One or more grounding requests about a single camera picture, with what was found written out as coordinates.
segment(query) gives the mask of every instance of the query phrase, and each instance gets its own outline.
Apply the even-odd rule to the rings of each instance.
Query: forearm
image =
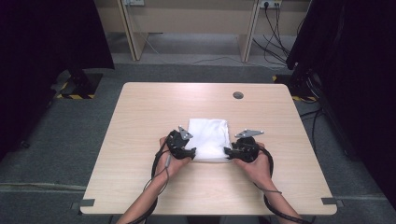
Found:
[[[155,202],[158,194],[166,183],[166,175],[155,177],[146,187],[142,194],[134,201],[128,210],[122,215],[117,224],[132,222],[141,217]]]
[[[281,193],[278,192],[271,192],[271,191],[277,191],[276,186],[272,182],[272,180],[267,180],[267,181],[262,181],[261,183],[258,183],[258,186],[263,189],[263,193],[268,199],[268,202],[279,212],[286,214],[291,217],[297,217],[301,218],[297,212],[291,207],[291,205],[286,201],[286,199],[283,197]],[[277,217],[279,220],[279,223],[281,224],[289,224],[295,222],[286,220],[282,217]]]

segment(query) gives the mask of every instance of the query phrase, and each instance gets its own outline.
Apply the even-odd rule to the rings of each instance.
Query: yellow black tape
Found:
[[[57,96],[58,99],[69,99],[69,100],[83,100],[83,99],[93,99],[95,94],[80,94],[78,92],[72,92],[68,94],[62,93],[62,91],[67,87],[69,82],[66,81],[61,88],[61,93]]]
[[[69,100],[87,100],[93,99],[94,94],[59,94],[57,96],[58,99],[69,99]]]
[[[276,75],[272,76],[273,81],[276,83]],[[313,96],[298,96],[298,95],[292,95],[291,98],[295,101],[303,101],[307,103],[314,103],[317,99]]]

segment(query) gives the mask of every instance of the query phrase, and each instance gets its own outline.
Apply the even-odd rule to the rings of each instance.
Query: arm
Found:
[[[160,145],[165,141],[165,137],[160,140]],[[177,160],[168,151],[167,145],[165,145],[163,155],[161,156],[154,177],[142,194],[134,201],[134,203],[126,210],[126,212],[121,216],[117,224],[129,223],[140,216],[142,216],[146,211],[149,210],[151,205],[154,203],[158,194],[161,192],[162,188],[165,186],[167,181],[167,174],[163,169],[165,168],[166,160],[168,156],[171,157],[169,166],[167,168],[169,178],[172,178],[177,174],[177,172],[191,161],[191,158],[185,158],[183,160]]]
[[[268,162],[268,158],[264,153],[260,152],[258,158],[251,162],[246,163],[244,161],[234,159],[233,162],[241,167],[249,178],[260,188],[263,193],[267,197],[269,203],[281,213],[286,215],[301,218],[297,212],[291,207],[291,205],[286,201],[286,199],[279,192],[271,192],[277,191],[277,188],[274,182],[271,179],[270,175],[270,165]],[[295,222],[286,220],[284,218],[278,218],[279,223],[281,224],[290,224]]]

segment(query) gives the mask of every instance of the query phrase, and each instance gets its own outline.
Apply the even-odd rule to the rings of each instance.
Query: gray carpet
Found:
[[[82,199],[125,82],[271,83],[274,74],[290,74],[288,70],[277,72],[254,66],[143,64],[116,64],[116,70],[89,72],[104,74],[94,99],[54,99],[30,136],[31,146],[8,153],[0,162],[0,183],[3,183],[0,185],[0,223],[109,223],[109,216],[80,216],[71,205]],[[60,75],[60,84],[66,76],[66,73]],[[302,102],[295,104],[300,114],[319,107]],[[312,117],[304,120],[310,138]],[[344,203],[335,215],[317,217],[315,223],[396,222],[396,212],[363,164],[345,156],[326,115],[317,118],[315,146],[332,194]]]

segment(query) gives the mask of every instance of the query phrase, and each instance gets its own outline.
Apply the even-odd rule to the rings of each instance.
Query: table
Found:
[[[242,99],[233,98],[240,91]],[[303,215],[332,215],[331,198],[286,86],[280,84],[126,83],[100,150],[83,214],[122,214],[150,178],[159,139],[189,119],[226,119],[231,141],[246,128],[274,157],[273,180]],[[262,193],[231,162],[192,162],[159,196],[157,215],[269,215]]]

